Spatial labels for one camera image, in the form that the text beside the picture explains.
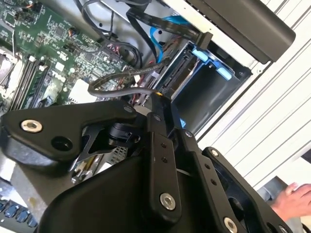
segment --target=motherboard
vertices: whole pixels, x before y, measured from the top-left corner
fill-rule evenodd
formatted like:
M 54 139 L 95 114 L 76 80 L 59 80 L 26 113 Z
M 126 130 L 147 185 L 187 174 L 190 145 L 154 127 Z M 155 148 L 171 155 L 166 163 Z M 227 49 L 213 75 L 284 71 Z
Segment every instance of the motherboard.
M 2 112 L 102 100 L 87 92 L 88 84 L 130 68 L 110 48 L 39 2 L 0 1 Z M 131 81 L 111 80 L 103 90 Z

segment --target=black plastic housing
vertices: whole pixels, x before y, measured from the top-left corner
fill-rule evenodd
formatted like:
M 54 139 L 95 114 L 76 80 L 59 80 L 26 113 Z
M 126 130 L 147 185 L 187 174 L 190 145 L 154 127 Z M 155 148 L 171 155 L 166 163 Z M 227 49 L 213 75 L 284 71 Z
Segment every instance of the black plastic housing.
M 188 0 L 249 54 L 276 62 L 295 40 L 295 32 L 260 0 Z

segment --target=chip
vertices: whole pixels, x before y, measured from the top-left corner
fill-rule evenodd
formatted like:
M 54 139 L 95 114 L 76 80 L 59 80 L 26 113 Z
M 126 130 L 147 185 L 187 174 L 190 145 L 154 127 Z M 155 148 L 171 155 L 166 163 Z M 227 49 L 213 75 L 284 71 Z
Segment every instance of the chip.
M 93 57 L 94 57 L 93 54 L 88 53 L 88 54 L 86 54 L 85 59 L 86 59 L 88 62 L 90 62 L 90 61 L 92 61 Z
M 38 43 L 41 43 L 41 42 L 42 42 L 42 37 L 41 37 L 41 36 L 38 36 L 38 37 L 37 37 L 37 42 L 38 42 Z
M 65 30 L 62 29 L 61 27 L 57 27 L 55 31 L 56 35 L 58 35 L 59 37 L 62 37 L 64 35 L 64 32 Z
M 6 17 L 5 17 L 5 21 L 6 21 L 7 23 L 9 23 L 11 26 L 14 26 L 14 24 L 15 24 L 14 16 L 11 15 L 11 14 L 9 14 L 9 13 L 7 13 L 7 15 L 6 15 Z

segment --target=screw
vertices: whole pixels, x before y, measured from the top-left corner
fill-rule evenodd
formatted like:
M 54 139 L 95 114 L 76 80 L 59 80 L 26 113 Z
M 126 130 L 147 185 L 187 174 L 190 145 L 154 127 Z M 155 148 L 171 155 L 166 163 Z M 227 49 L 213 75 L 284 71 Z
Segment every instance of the screw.
M 133 112 L 133 110 L 132 110 L 130 107 L 128 107 L 128 106 L 125 106 L 125 107 L 124 107 L 124 110 L 127 111 L 127 112 L 129 112 L 129 113 L 132 113 L 132 112 Z
M 155 118 L 157 121 L 161 121 L 161 118 L 160 118 L 157 114 L 154 114 L 154 118 Z
M 211 153 L 212 153 L 212 155 L 214 155 L 215 157 L 217 157 L 217 156 L 218 156 L 217 151 L 215 151 L 215 150 L 211 150 L 210 152 L 211 152 Z
M 237 225 L 235 225 L 234 221 L 232 221 L 230 218 L 225 217 L 224 218 L 224 224 L 225 227 L 231 232 L 231 233 L 238 233 Z
M 137 143 L 140 141 L 140 136 L 137 136 L 135 139 L 134 139 L 134 143 Z
M 160 196 L 160 202 L 167 210 L 174 210 L 176 208 L 175 199 L 168 193 L 162 193 Z
M 280 227 L 282 233 L 288 233 L 287 230 L 283 226 L 279 225 L 279 227 Z
M 21 128 L 29 133 L 38 133 L 42 131 L 42 125 L 39 121 L 36 120 L 25 120 L 21 123 Z
M 189 131 L 185 131 L 185 134 L 186 134 L 188 137 L 192 137 L 192 134 L 191 134 Z

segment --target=power cable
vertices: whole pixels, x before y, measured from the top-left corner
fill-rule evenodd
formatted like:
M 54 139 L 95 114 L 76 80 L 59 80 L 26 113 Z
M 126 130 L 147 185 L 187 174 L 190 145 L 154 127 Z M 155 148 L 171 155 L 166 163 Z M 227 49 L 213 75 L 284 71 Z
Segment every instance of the power cable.
M 132 94 L 137 94 L 137 93 L 150 95 L 153 92 L 157 92 L 157 90 L 149 89 L 149 88 L 143 88 L 143 87 L 125 88 L 125 89 L 116 90 L 116 91 L 101 91 L 101 90 L 96 90 L 96 89 L 100 88 L 102 85 L 104 85 L 105 83 L 107 83 L 110 80 L 120 79 L 120 78 L 130 78 L 130 77 L 133 77 L 135 75 L 141 75 L 141 74 L 149 73 L 153 70 L 157 70 L 157 69 L 160 69 L 160 68 L 168 65 L 170 62 L 171 62 L 170 58 L 167 57 L 161 63 L 155 64 L 155 65 L 150 65 L 146 68 L 137 69 L 137 70 L 127 70 L 127 71 L 124 71 L 121 73 L 106 75 L 106 76 L 101 77 L 98 80 L 92 82 L 89 85 L 87 91 L 91 95 L 97 96 L 100 98 L 116 98 L 116 97 L 120 97 L 120 96 L 132 95 Z

